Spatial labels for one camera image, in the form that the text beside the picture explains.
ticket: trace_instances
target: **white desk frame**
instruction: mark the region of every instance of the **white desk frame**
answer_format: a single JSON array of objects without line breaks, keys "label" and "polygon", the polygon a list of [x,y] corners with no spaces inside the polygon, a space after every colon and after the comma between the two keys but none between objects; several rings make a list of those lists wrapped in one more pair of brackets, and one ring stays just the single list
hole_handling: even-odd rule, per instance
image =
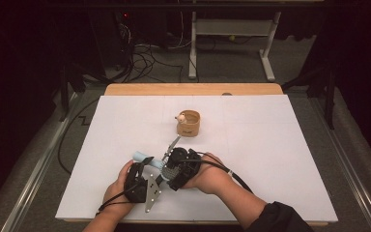
[{"label": "white desk frame", "polygon": [[259,50],[259,55],[267,80],[275,82],[268,55],[280,16],[281,12],[275,13],[273,20],[197,19],[197,13],[193,12],[188,77],[190,79],[197,77],[197,50],[195,49],[197,35],[267,36],[267,45],[265,49]]}]

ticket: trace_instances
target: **gray floor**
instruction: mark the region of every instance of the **gray floor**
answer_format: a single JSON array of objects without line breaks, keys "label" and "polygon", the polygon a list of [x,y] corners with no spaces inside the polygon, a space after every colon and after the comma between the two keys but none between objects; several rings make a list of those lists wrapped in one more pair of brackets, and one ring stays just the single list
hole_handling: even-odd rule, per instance
[{"label": "gray floor", "polygon": [[[303,65],[306,55],[313,43],[311,40],[296,42],[293,39],[275,41],[272,45],[270,60],[279,84],[295,78]],[[264,39],[253,39],[244,44],[230,44],[210,39],[200,40],[197,56],[199,82],[267,82],[258,49],[265,44]],[[138,47],[137,52],[147,51]],[[148,76],[134,82],[196,82],[189,80],[188,48],[162,50],[153,48],[154,57],[161,63],[154,63]],[[136,67],[146,63],[137,56]],[[305,94],[306,86],[293,87],[286,91],[296,112],[300,127],[311,150],[312,156],[321,173],[329,192],[339,222],[324,227],[314,227],[315,231],[364,232],[371,231],[371,150],[360,133],[357,124],[350,115],[340,92],[335,92],[334,125],[329,130],[321,119],[323,99],[309,99]],[[104,92],[104,86],[88,85],[88,90],[74,100],[74,114]],[[96,103],[83,110],[79,115],[90,121],[96,109]],[[4,227],[20,195],[36,172],[36,167],[43,160],[47,148],[56,141],[57,130],[63,124],[59,122],[60,107],[47,120],[39,133],[20,157],[13,172],[0,192],[0,231]],[[64,165],[72,170],[78,156],[88,126],[82,125],[82,118],[76,118],[69,127],[61,147]],[[42,172],[42,182],[37,181],[37,191],[28,192],[29,204],[22,205],[23,214],[15,221],[12,229],[6,231],[81,231],[87,222],[65,222],[54,218],[62,193],[69,179],[69,174],[59,165],[57,150],[47,160],[49,166]],[[142,231],[142,225],[121,225],[119,231]],[[237,227],[208,228],[147,225],[148,231],[236,231]]]}]

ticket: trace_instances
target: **white board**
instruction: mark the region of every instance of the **white board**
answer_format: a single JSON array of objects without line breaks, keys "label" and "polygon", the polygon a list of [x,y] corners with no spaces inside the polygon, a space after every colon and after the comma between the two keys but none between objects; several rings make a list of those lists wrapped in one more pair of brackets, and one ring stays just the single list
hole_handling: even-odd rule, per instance
[{"label": "white board", "polygon": [[[101,97],[56,217],[93,218],[134,152],[162,159],[177,136],[174,117],[185,109],[200,113],[200,131],[177,147],[217,155],[256,195],[294,207],[304,220],[337,221],[285,95]],[[143,174],[158,172],[147,166]],[[161,189],[150,213],[137,204],[125,221],[236,221],[213,195]]]}]

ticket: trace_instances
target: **wooden container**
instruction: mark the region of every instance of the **wooden container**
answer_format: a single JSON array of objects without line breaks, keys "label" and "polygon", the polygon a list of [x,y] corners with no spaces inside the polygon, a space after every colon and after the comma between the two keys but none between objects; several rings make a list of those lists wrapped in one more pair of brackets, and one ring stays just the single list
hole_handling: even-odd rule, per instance
[{"label": "wooden container", "polygon": [[195,137],[200,130],[200,113],[194,110],[184,110],[186,123],[177,124],[177,134],[184,137]]}]

